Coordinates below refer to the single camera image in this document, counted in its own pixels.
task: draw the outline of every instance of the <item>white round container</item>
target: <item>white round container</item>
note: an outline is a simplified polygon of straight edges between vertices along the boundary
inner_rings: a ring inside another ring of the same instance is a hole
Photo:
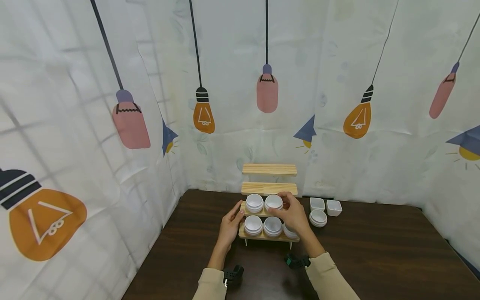
[[[285,223],[283,223],[283,233],[289,238],[289,239],[297,239],[298,235],[295,233],[295,231],[289,229]]]
[[[264,207],[264,200],[259,194],[250,194],[247,196],[247,201],[245,201],[245,206],[247,210],[251,213],[258,213]]]
[[[271,238],[276,238],[282,233],[282,221],[276,216],[269,216],[264,222],[264,232]]]
[[[245,233],[251,236],[259,235],[262,232],[263,227],[262,219],[258,216],[248,216],[243,224]]]
[[[323,227],[327,224],[327,215],[320,209],[314,209],[308,216],[310,223],[315,227]]]
[[[278,195],[269,195],[265,199],[265,208],[274,208],[274,209],[282,209],[283,208],[283,200]]]

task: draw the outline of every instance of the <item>printed fabric backdrop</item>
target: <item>printed fabric backdrop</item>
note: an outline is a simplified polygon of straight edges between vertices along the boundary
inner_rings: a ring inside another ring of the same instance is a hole
[[[479,268],[479,16],[475,0],[0,1],[1,294],[120,299],[186,189],[259,180],[417,206]]]

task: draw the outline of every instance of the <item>dark brown tabletop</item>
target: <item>dark brown tabletop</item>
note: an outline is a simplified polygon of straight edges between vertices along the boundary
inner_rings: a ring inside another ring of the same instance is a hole
[[[189,190],[179,201],[124,300],[191,299],[215,245],[220,220],[244,195]],[[308,198],[300,198],[309,212]],[[480,283],[411,206],[342,202],[316,236],[362,300],[480,299]],[[225,268],[244,267],[227,299],[318,299],[304,270],[290,270],[288,243],[237,239]],[[292,252],[304,254],[301,243]]]

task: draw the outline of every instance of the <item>beige sleeve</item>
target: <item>beige sleeve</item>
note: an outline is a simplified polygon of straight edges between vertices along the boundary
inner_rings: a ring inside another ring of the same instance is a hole
[[[343,278],[329,253],[310,259],[306,269],[313,288],[322,300],[360,300]]]
[[[223,272],[205,268],[198,280],[193,300],[224,300],[227,288],[223,284]]]

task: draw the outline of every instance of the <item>white ceramic bowl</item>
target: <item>white ceramic bowl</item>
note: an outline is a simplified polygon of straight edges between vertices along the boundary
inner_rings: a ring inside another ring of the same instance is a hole
[[[274,209],[282,209],[283,208],[283,200],[278,195],[269,195],[265,199],[265,208],[274,208]]]
[[[260,219],[258,216],[248,216],[245,219],[243,226],[245,232],[252,236],[259,235],[264,227],[262,219]]]
[[[247,196],[247,201],[245,201],[245,206],[247,210],[251,213],[258,213],[264,207],[264,200],[259,194],[250,194]]]
[[[315,227],[323,227],[327,224],[327,215],[320,209],[312,210],[308,218]]]
[[[269,216],[264,222],[264,232],[267,236],[275,238],[282,233],[282,221],[276,216]]]
[[[285,223],[283,223],[283,233],[289,238],[289,239],[297,239],[298,235],[295,233],[295,231],[289,229]]]
[[[325,202],[323,198],[310,198],[310,211],[314,209],[320,209],[321,211],[325,211]]]
[[[327,200],[327,213],[329,216],[338,216],[342,213],[342,204],[337,200]]]

